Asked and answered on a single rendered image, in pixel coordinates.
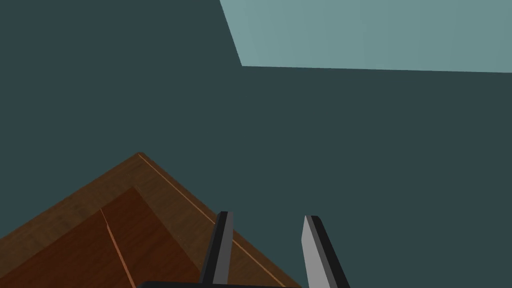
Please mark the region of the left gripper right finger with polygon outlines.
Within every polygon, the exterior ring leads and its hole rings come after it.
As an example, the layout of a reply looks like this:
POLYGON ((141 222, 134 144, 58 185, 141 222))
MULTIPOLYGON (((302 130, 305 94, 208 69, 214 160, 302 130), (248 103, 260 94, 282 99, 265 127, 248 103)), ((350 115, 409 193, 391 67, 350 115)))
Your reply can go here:
POLYGON ((301 245, 308 288, 351 288, 317 215, 305 215, 301 245))

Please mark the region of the brown wooden cupboard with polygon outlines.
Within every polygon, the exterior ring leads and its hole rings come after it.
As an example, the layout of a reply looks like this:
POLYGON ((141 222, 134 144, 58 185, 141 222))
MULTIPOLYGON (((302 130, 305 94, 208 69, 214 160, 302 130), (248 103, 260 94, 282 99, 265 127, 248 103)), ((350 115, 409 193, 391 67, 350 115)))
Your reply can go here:
POLYGON ((216 218, 136 153, 0 238, 0 288, 197 283, 216 218))

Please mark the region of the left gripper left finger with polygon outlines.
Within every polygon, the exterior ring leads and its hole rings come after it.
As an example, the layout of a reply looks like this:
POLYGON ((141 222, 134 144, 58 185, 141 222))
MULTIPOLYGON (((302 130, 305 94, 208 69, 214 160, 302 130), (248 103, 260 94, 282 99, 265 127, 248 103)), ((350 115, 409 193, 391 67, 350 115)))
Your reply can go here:
POLYGON ((233 244, 234 215, 229 211, 217 214, 199 283, 226 285, 229 278, 233 244))

